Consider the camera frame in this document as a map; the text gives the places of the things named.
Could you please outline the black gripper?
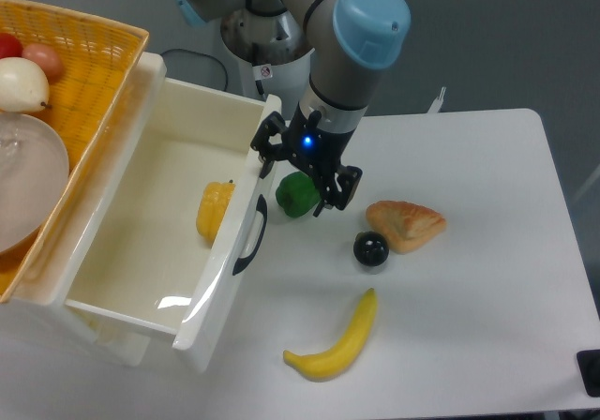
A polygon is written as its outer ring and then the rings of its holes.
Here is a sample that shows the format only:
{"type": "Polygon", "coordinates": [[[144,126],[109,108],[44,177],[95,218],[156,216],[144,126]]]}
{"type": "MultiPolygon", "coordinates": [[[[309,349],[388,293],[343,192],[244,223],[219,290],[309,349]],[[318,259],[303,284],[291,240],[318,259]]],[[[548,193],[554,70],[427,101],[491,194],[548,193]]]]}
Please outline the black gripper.
{"type": "Polygon", "coordinates": [[[250,143],[262,163],[260,177],[266,177],[274,163],[282,160],[312,177],[321,198],[314,217],[324,209],[345,210],[363,175],[360,168],[341,163],[354,130],[331,132],[320,126],[324,120],[327,117],[320,111],[305,113],[297,105],[287,128],[281,114],[272,111],[261,121],[250,143]]]}

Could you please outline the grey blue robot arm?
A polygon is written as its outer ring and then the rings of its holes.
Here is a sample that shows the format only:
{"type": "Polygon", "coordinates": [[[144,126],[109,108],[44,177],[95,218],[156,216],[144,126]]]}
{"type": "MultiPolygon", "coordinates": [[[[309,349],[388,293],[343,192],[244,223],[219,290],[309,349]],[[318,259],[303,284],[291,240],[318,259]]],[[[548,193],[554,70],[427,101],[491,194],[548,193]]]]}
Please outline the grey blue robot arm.
{"type": "Polygon", "coordinates": [[[342,154],[411,26],[405,0],[174,0],[188,23],[220,21],[230,50],[254,69],[310,58],[291,120],[269,114],[251,146],[269,173],[287,161],[320,194],[319,209],[344,209],[360,169],[342,154]]]}

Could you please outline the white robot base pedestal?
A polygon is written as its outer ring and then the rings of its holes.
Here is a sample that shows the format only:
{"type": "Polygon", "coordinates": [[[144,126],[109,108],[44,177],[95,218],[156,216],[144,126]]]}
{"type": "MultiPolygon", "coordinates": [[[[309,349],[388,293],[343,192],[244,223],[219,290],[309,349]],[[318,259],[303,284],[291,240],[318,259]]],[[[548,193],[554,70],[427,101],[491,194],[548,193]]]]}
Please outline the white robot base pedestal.
{"type": "Polygon", "coordinates": [[[292,15],[262,17],[240,9],[221,20],[220,34],[237,63],[242,94],[276,96],[284,119],[292,119],[308,85],[313,54],[292,15]]]}

